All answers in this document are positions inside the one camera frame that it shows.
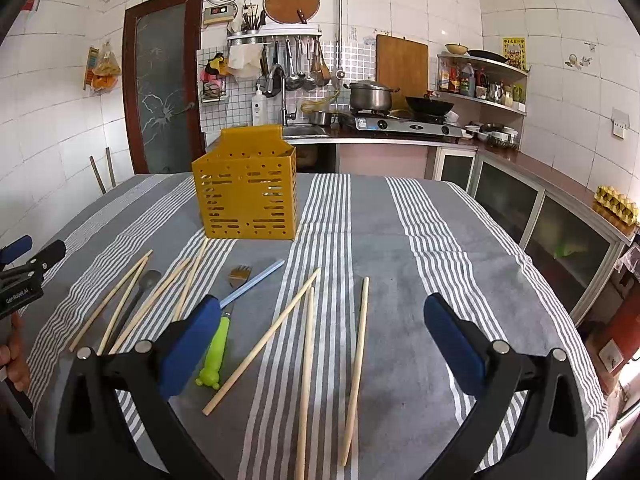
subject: yellow bowl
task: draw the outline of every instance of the yellow bowl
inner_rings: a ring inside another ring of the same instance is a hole
[[[464,56],[466,51],[469,50],[468,47],[460,45],[459,43],[447,43],[445,46],[450,53],[456,56]]]

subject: striped tablecloth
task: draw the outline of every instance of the striped tablecloth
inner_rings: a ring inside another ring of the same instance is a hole
[[[234,308],[223,378],[235,369],[316,267],[315,355],[306,450],[307,477],[413,480],[428,468],[473,405],[424,327],[425,297],[440,292],[489,339],[519,352],[565,348],[574,366],[590,460],[607,436],[606,404],[573,324],[530,258],[460,188],[404,178],[299,174],[296,239],[209,243],[187,312],[207,292],[226,296],[228,271],[286,264]],[[72,361],[73,334],[149,248],[148,268],[172,272],[204,238],[190,174],[136,176],[89,206],[56,238],[65,259],[47,273],[45,295],[25,313],[35,406],[32,437],[53,463],[56,416]],[[129,337],[156,338],[167,326],[179,279]],[[338,466],[362,277],[370,277],[358,421],[347,467]],[[97,347],[113,301],[83,344]],[[212,390],[190,381],[170,402],[204,454],[227,479],[292,478],[302,371],[303,307],[297,308],[211,416]],[[158,459],[127,394],[120,394],[143,455]],[[514,397],[482,466],[503,452],[524,397]]]

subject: metal screw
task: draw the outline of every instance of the metal screw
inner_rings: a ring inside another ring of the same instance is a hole
[[[509,350],[511,350],[509,343],[503,341],[502,339],[494,341],[494,344],[492,346],[494,350],[498,352],[498,354],[506,354],[507,352],[509,352]]]
[[[78,353],[76,354],[76,356],[78,356],[78,359],[82,359],[83,361],[87,359],[90,355],[91,355],[91,349],[88,346],[83,346],[81,349],[78,350]]]
[[[151,341],[143,339],[142,341],[138,341],[134,346],[134,348],[136,349],[136,352],[138,352],[139,354],[146,354],[151,350],[151,346],[152,346]]]
[[[561,348],[554,348],[554,351],[552,352],[552,354],[553,354],[553,357],[558,361],[564,361],[566,359],[566,352]]]

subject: faucet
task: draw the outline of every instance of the faucet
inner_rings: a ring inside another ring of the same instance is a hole
[[[269,75],[267,77],[266,93],[267,93],[267,96],[269,94],[273,95],[273,80],[275,78],[276,72],[280,72],[280,77],[282,82],[281,89],[280,89],[280,92],[282,92],[282,109],[280,110],[280,119],[282,120],[282,126],[288,126],[289,120],[294,120],[296,118],[296,112],[287,113],[287,95],[286,95],[286,90],[284,88],[284,79],[286,78],[286,74],[280,63],[274,63],[273,66],[271,67],[271,70],[269,70]]]

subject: yellow plastic basket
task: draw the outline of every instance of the yellow plastic basket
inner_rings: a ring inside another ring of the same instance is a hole
[[[225,128],[191,167],[208,238],[293,240],[296,149],[282,126]]]

